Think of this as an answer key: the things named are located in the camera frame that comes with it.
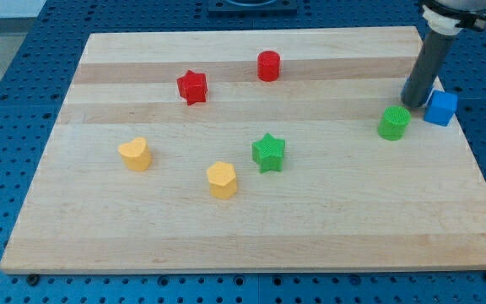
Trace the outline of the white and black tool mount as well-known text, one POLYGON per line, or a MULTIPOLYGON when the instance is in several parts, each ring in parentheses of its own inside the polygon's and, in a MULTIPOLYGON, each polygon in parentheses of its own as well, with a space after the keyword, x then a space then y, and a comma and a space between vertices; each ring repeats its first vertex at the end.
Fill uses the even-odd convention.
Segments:
POLYGON ((420 0, 423 18, 441 35, 486 29, 486 0, 420 0))

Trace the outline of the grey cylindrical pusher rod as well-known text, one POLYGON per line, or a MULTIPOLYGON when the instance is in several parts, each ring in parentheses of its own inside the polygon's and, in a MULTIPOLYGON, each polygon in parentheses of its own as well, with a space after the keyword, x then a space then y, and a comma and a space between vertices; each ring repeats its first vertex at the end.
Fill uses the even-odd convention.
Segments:
POLYGON ((430 30, 424 38, 413 69, 401 93, 401 102, 410 108, 421 107, 429 98, 434 81, 456 37, 430 30))

